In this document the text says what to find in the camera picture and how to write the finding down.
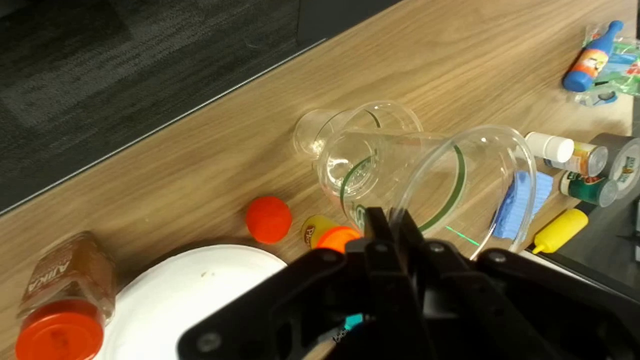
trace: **white plate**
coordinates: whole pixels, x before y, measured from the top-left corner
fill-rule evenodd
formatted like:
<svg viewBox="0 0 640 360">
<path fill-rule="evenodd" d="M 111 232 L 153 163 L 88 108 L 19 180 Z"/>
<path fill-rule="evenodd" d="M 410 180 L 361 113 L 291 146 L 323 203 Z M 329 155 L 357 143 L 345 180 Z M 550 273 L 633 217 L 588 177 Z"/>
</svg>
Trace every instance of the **white plate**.
<svg viewBox="0 0 640 360">
<path fill-rule="evenodd" d="M 279 268 L 274 253 L 238 244 L 171 255 L 117 294 L 95 360 L 175 360 L 182 331 Z"/>
</svg>

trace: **wood grain surface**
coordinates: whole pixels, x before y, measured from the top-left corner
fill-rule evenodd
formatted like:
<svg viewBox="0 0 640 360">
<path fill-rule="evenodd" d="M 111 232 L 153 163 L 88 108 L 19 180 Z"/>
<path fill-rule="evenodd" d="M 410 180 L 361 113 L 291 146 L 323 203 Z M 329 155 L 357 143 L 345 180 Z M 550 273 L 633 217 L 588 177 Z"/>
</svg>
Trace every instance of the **wood grain surface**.
<svg viewBox="0 0 640 360">
<path fill-rule="evenodd" d="M 389 98 L 429 132 L 507 123 L 576 139 L 627 133 L 629 99 L 583 108 L 557 82 L 583 25 L 621 17 L 633 33 L 633 16 L 633 0 L 404 0 L 111 155 L 0 217 L 0 357 L 11 357 L 34 261 L 65 234 L 92 229 L 126 276 L 185 245 L 247 242 L 243 205 L 277 194 L 296 221 L 267 250 L 304 253 L 302 220 L 340 217 L 289 143 L 308 109 Z M 570 203 L 553 195 L 534 228 Z"/>
</svg>

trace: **black plastic part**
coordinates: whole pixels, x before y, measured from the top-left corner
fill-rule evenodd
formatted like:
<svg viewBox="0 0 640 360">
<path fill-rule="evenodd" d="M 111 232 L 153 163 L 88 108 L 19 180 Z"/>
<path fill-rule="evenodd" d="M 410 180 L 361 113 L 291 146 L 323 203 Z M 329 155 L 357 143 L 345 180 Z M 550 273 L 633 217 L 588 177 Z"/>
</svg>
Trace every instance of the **black plastic part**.
<svg viewBox="0 0 640 360">
<path fill-rule="evenodd" d="M 189 328 L 180 360 L 304 357 L 345 313 L 369 322 L 327 357 L 640 357 L 636 302 L 503 250 L 470 261 L 408 214 L 365 210 L 345 255 L 312 250 Z"/>
</svg>

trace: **orange lid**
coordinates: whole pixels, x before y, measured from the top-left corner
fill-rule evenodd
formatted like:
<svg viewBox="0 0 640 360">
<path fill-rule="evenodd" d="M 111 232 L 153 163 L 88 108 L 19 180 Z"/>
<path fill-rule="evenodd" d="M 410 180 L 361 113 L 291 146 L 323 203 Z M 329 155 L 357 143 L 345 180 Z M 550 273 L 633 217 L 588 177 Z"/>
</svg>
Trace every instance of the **orange lid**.
<svg viewBox="0 0 640 360">
<path fill-rule="evenodd" d="M 277 195 L 259 195 L 247 203 L 246 228 L 261 244 L 279 242 L 291 226 L 291 210 Z"/>
<path fill-rule="evenodd" d="M 82 300 L 44 306 L 24 319 L 18 360 L 85 360 L 97 354 L 103 330 L 99 312 Z"/>
<path fill-rule="evenodd" d="M 317 238 L 317 248 L 329 248 L 336 251 L 345 251 L 345 244 L 361 238 L 361 234 L 352 228 L 352 226 L 334 226 L 329 229 L 325 229 L 319 238 Z"/>
</svg>

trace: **green object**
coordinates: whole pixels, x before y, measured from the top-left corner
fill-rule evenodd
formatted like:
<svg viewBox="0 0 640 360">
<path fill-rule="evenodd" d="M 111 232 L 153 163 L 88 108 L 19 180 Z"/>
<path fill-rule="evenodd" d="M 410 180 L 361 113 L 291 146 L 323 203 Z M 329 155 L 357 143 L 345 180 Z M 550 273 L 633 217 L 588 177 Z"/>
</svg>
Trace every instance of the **green object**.
<svg viewBox="0 0 640 360">
<path fill-rule="evenodd" d="M 582 201 L 606 208 L 617 197 L 617 183 L 604 175 L 582 177 L 565 171 L 560 180 L 560 192 Z"/>
<path fill-rule="evenodd" d="M 350 331 L 350 330 L 357 328 L 357 326 L 364 323 L 364 322 L 365 322 L 365 315 L 364 315 L 364 313 L 350 313 L 350 315 L 344 318 L 342 328 L 344 328 L 345 331 Z"/>
<path fill-rule="evenodd" d="M 620 40 L 613 44 L 608 63 L 595 77 L 595 88 L 620 94 L 640 95 L 640 44 L 638 40 Z"/>
</svg>

